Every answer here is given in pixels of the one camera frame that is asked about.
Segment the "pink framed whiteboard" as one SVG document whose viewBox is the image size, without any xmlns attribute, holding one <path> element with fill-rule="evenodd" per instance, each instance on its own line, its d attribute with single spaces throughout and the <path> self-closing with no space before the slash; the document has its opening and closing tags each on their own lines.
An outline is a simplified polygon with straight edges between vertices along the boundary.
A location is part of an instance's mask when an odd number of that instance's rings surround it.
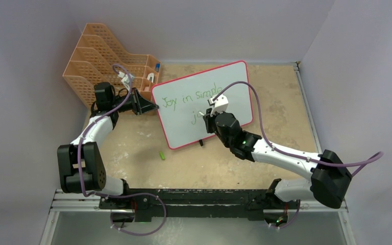
<svg viewBox="0 0 392 245">
<path fill-rule="evenodd" d="M 211 137 L 199 111 L 210 106 L 208 99 L 217 95 L 229 84 L 237 85 L 225 91 L 229 104 L 227 112 L 234 114 L 242 126 L 253 121 L 250 88 L 245 61 L 236 61 L 192 75 L 177 78 L 152 88 L 152 98 L 159 106 L 158 115 L 168 147 L 181 148 L 200 139 Z"/>
</svg>

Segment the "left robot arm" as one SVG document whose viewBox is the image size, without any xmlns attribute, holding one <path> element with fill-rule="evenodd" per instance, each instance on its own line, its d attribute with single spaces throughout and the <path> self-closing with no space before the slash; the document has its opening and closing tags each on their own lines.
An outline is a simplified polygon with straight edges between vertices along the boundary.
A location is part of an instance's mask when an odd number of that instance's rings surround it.
<svg viewBox="0 0 392 245">
<path fill-rule="evenodd" d="M 108 82 L 96 84 L 94 95 L 88 126 L 71 143 L 57 149 L 60 186 L 64 193 L 112 197 L 114 205 L 125 209 L 132 201 L 128 183 L 107 175 L 100 146 L 114 130 L 119 113 L 132 111 L 141 115 L 156 111 L 159 106 L 143 98 L 136 88 L 120 96 Z"/>
</svg>

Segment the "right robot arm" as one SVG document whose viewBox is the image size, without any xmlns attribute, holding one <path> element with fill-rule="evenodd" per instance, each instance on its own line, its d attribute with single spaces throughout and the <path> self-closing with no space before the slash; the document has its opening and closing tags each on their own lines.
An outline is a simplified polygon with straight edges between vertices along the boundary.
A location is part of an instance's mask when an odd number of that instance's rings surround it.
<svg viewBox="0 0 392 245">
<path fill-rule="evenodd" d="M 314 199 L 333 209 L 341 207 L 352 180 L 340 158 L 330 150 L 322 154 L 300 152 L 278 144 L 268 144 L 260 135 L 245 131 L 232 113 L 206 110 L 203 120 L 208 133 L 215 134 L 241 160 L 268 163 L 302 177 L 274 182 L 266 194 L 274 208 L 298 199 Z"/>
</svg>

